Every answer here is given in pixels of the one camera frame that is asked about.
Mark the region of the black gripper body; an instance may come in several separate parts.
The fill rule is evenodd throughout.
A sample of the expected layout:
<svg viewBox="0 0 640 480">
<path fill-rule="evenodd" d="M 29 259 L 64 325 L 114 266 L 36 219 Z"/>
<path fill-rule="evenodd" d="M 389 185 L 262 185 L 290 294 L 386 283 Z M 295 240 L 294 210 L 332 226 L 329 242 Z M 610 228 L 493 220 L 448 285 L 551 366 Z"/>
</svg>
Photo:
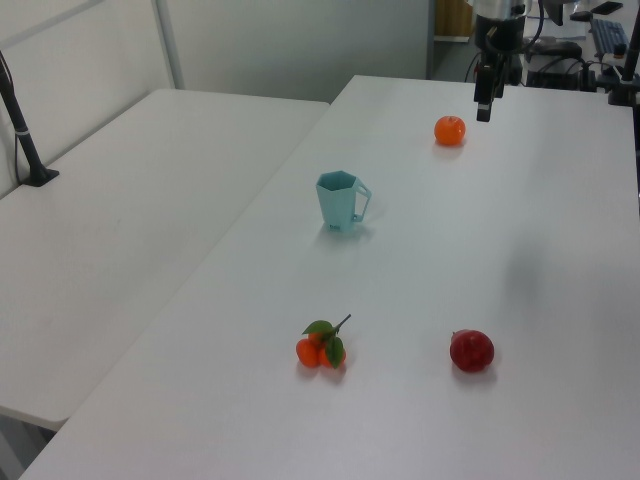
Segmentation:
<svg viewBox="0 0 640 480">
<path fill-rule="evenodd" d="M 476 16 L 475 45 L 482 66 L 496 66 L 501 59 L 518 54 L 523 46 L 525 18 L 491 19 Z"/>
</svg>

